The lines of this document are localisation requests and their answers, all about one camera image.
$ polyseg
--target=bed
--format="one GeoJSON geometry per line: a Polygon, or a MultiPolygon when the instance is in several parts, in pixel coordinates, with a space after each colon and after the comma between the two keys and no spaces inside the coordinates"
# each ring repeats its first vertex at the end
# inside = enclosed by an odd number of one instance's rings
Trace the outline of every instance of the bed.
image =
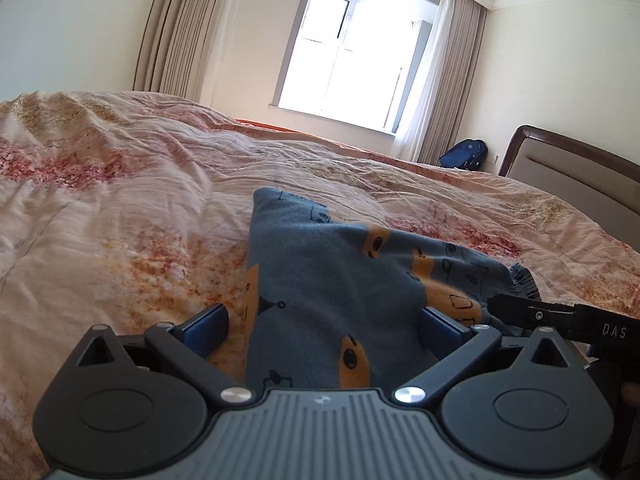
{"type": "Polygon", "coordinates": [[[92,324],[138,333],[221,301],[230,336],[210,359],[242,378],[244,264],[261,186],[321,202],[338,218],[520,262],[545,301],[640,317],[640,254],[567,202],[512,178],[242,124],[162,94],[23,95],[0,104],[5,478],[46,470],[31,413],[92,324]]]}

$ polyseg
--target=white wall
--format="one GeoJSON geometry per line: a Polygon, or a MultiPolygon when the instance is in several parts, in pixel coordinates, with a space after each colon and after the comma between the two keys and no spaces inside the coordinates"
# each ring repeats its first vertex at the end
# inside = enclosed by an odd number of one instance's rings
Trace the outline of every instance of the white wall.
{"type": "Polygon", "coordinates": [[[212,107],[238,119],[388,153],[394,139],[388,134],[270,106],[299,4],[300,0],[242,0],[212,107]]]}
{"type": "Polygon", "coordinates": [[[565,0],[492,10],[458,140],[498,163],[531,124],[640,164],[640,1],[565,0]]]}
{"type": "Polygon", "coordinates": [[[0,0],[0,101],[131,90],[153,0],[0,0]]]}

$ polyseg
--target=blue fabric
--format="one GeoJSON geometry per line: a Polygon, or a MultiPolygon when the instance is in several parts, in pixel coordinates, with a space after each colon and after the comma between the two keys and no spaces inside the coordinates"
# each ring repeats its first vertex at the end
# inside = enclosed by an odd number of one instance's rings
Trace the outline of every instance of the blue fabric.
{"type": "Polygon", "coordinates": [[[539,299],[527,269],[384,226],[334,221],[319,203],[254,193],[247,256],[245,381],[391,391],[434,363],[417,321],[434,306],[463,324],[492,323],[499,292],[539,299]]]}

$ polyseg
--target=blue backpack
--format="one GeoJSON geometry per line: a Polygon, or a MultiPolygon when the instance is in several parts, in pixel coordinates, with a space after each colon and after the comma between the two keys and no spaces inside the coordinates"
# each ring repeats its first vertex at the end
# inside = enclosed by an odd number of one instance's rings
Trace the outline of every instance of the blue backpack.
{"type": "Polygon", "coordinates": [[[465,139],[438,159],[441,168],[477,171],[489,150],[483,140],[465,139]]]}

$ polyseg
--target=hand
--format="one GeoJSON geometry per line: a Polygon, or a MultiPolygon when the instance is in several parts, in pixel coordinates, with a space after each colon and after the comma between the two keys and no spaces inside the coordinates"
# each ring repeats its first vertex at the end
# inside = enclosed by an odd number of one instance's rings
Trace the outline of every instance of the hand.
{"type": "Polygon", "coordinates": [[[632,408],[640,408],[640,384],[638,383],[622,383],[620,388],[620,396],[625,404],[632,408]]]}

